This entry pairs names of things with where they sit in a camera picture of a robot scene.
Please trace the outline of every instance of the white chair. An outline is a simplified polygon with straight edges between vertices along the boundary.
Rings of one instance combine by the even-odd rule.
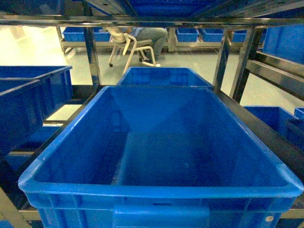
[[[112,30],[110,28],[108,30],[114,38],[114,48],[113,48],[113,51],[112,51],[110,59],[109,59],[109,66],[110,67],[113,67],[112,59],[113,59],[113,56],[114,56],[115,52],[117,51],[117,48],[123,48],[123,55],[126,54],[128,49],[131,50],[128,61],[127,61],[126,65],[125,65],[125,68],[123,70],[123,74],[127,71],[135,51],[137,51],[137,53],[138,53],[139,61],[142,61],[142,60],[147,59],[143,50],[150,50],[151,55],[152,55],[153,65],[154,65],[154,67],[155,66],[157,67],[157,64],[155,62],[153,48],[149,46],[152,43],[151,39],[137,41],[135,37],[133,37],[133,36],[127,34],[127,33],[112,32]]]

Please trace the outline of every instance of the blue plastic bin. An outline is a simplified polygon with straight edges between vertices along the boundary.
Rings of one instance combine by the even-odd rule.
[[[299,119],[304,119],[304,108],[295,108],[294,115]]]
[[[232,42],[244,42],[247,30],[234,31]]]
[[[304,64],[304,25],[269,28],[263,52]]]
[[[212,85],[189,68],[179,67],[131,67],[118,81],[125,86],[204,86]]]
[[[284,137],[287,131],[286,121],[288,119],[297,119],[297,117],[281,107],[244,106],[244,108]]]
[[[304,151],[304,120],[288,120],[286,139]]]
[[[151,86],[103,88],[19,187],[52,228],[274,228],[303,192],[212,91]]]
[[[57,126],[43,126],[35,133],[33,133],[18,149],[27,149],[35,151],[46,140],[48,140],[60,127]]]
[[[204,42],[221,42],[224,31],[222,29],[204,28],[199,29]]]
[[[265,28],[265,29],[263,30],[263,33],[262,33],[262,36],[261,36],[261,39],[260,39],[260,43],[263,43],[263,42],[264,42],[265,37],[266,37],[266,33],[267,33],[267,29]]]
[[[179,42],[196,42],[199,37],[199,32],[196,28],[177,28],[176,36]]]
[[[0,221],[1,228],[14,228],[10,222],[8,221]]]
[[[73,96],[71,66],[0,66],[0,78],[40,80],[39,96],[43,117],[46,119]]]
[[[94,28],[94,36],[96,42],[108,42],[110,40],[110,33],[100,31],[103,29],[102,27],[96,27]],[[84,35],[84,29],[80,27],[67,27],[63,31],[63,35],[65,38],[65,41],[71,41],[71,42],[84,42],[85,41],[85,35]]]
[[[0,79],[0,154],[6,155],[42,126],[38,80]]]
[[[30,154],[8,154],[5,156],[5,160],[8,162],[10,167],[16,171],[23,163],[29,159]]]

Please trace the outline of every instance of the metal shelf rack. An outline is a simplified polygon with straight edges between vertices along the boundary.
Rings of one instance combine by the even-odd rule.
[[[169,52],[178,51],[183,48],[220,48],[220,42],[179,42],[177,40],[175,29],[176,28],[168,28],[168,41],[164,44],[164,48],[167,48]],[[61,46],[62,52],[66,55],[68,54],[73,48],[85,48],[85,42],[70,42],[65,41],[64,37],[62,36],[61,28],[56,27],[59,43]],[[232,44],[233,48],[241,48],[243,46],[243,42],[234,42]],[[96,47],[98,48],[113,48],[114,43],[109,42],[96,42]]]
[[[252,73],[288,93],[304,100],[304,66],[284,59],[257,52],[258,43],[262,35],[262,29],[290,24],[304,23],[304,19],[256,19],[256,18],[229,18],[228,16],[239,13],[244,16],[262,16],[269,12],[279,12],[304,6],[304,0],[287,0],[281,4],[277,0],[258,0],[256,4],[246,5],[245,0],[226,1],[225,4],[202,12],[193,18],[141,18],[137,16],[19,16],[0,15],[0,25],[31,25],[31,26],[76,26],[84,28],[85,46],[91,71],[92,86],[73,86],[74,101],[84,101],[83,105],[66,121],[45,121],[46,124],[62,124],[41,147],[17,171],[20,175],[31,162],[63,131],[63,129],[75,118],[75,116],[88,104],[96,93],[104,86],[99,72],[96,47],[92,27],[101,26],[126,26],[140,27],[142,23],[150,27],[191,27],[191,28],[223,28],[224,34],[219,46],[218,62],[213,81],[213,91],[219,98],[267,145],[285,164],[304,182],[304,154],[297,147],[292,146],[287,140],[278,135],[269,126],[264,124],[249,111],[239,105],[242,98],[249,73]],[[242,8],[235,7],[244,3]],[[223,15],[225,18],[213,18],[208,16]],[[239,63],[230,95],[221,91],[221,85],[225,73],[229,50],[233,47],[233,31],[247,29],[247,36],[240,51]],[[0,189],[0,220],[8,220],[16,228],[30,228],[28,221],[40,220],[37,210],[25,203],[22,207],[16,207],[8,195]],[[304,218],[304,207],[290,209],[281,218]]]

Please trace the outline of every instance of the gray pants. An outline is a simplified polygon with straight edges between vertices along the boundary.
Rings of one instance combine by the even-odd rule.
[[[158,60],[158,57],[162,52],[162,47],[165,44],[167,37],[168,37],[168,32],[164,28],[144,28],[136,36],[136,39],[137,40],[151,39],[153,41],[151,47],[154,50],[155,60]],[[147,54],[147,57],[149,59],[152,59],[150,52]]]

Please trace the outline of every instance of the floor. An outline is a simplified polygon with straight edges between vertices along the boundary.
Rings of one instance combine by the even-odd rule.
[[[68,55],[61,51],[56,29],[33,27],[0,27],[0,65],[72,65],[72,84],[91,85],[90,70],[85,48],[75,48]],[[122,71],[128,56],[118,55],[109,67],[108,59],[111,49],[98,49],[98,60],[102,76],[102,84],[115,85],[122,76]],[[159,63],[163,67],[189,67],[207,81],[213,81],[218,58],[217,50],[193,50],[162,54]],[[229,55],[222,90],[229,94],[238,63],[238,53],[232,51]],[[134,56],[130,66],[142,66]],[[304,106],[304,102],[275,86],[249,76],[241,105],[273,105],[281,106],[294,113],[295,107]],[[52,115],[50,120],[66,120],[79,105],[65,105]]]

